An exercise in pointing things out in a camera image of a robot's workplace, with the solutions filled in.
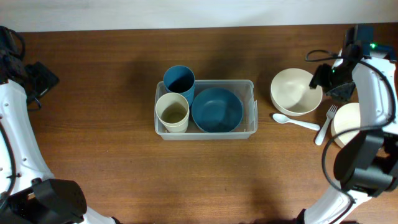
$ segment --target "blue cup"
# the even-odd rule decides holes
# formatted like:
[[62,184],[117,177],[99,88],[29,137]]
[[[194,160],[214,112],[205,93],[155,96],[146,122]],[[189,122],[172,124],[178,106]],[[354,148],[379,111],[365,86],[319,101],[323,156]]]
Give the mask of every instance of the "blue cup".
[[176,65],[169,68],[164,74],[163,81],[167,92],[183,95],[191,107],[195,92],[195,76],[188,67]]

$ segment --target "spoon head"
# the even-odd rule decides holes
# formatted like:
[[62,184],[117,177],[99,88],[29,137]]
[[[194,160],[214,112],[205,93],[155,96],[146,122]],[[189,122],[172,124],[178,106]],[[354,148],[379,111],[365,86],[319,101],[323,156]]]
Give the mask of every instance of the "spoon head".
[[286,117],[286,116],[283,115],[283,114],[273,114],[273,115],[272,115],[272,118],[273,118],[276,122],[278,122],[278,123],[280,123],[280,124],[284,124],[284,123],[289,122],[289,118]]

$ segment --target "white bowl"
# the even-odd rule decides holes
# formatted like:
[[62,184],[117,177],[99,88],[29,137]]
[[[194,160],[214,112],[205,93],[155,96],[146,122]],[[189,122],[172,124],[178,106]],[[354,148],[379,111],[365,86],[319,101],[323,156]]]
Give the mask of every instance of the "white bowl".
[[315,110],[322,100],[322,88],[310,89],[312,74],[298,68],[279,72],[271,83],[271,100],[282,113],[300,116]]
[[[331,122],[330,131],[331,135],[335,136],[337,133],[351,128],[358,128],[361,125],[361,114],[359,112],[359,103],[348,103],[342,106],[333,121]],[[349,132],[335,139],[335,142],[340,147],[344,147],[349,143],[358,131]]]

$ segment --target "bowl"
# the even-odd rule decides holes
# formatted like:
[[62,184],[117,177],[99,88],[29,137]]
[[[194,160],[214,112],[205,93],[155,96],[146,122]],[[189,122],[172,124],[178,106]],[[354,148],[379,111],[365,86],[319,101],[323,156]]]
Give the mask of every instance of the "bowl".
[[319,106],[322,88],[310,89],[312,74],[298,68],[288,68],[279,72],[271,83],[271,100],[283,114],[300,116]]
[[241,124],[243,104],[229,90],[209,88],[194,99],[192,118],[204,132],[227,133]]
[[[359,112],[359,103],[348,103],[342,106],[335,114],[330,126],[331,135],[345,131],[351,128],[358,128],[361,125],[361,114]],[[358,131],[349,132],[335,139],[340,147],[344,147],[349,143]]]

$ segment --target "spoon handle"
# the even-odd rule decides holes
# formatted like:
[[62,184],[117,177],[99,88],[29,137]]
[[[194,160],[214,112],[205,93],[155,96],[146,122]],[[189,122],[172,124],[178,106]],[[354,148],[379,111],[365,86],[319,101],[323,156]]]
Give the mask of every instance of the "spoon handle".
[[300,125],[300,126],[303,126],[304,128],[312,129],[314,131],[319,131],[319,129],[321,129],[321,127],[319,127],[319,125],[313,124],[313,123],[308,123],[308,122],[304,122],[304,121],[296,121],[296,120],[293,120],[293,119],[291,119],[290,122],[294,123],[294,124],[297,124],[297,125]]

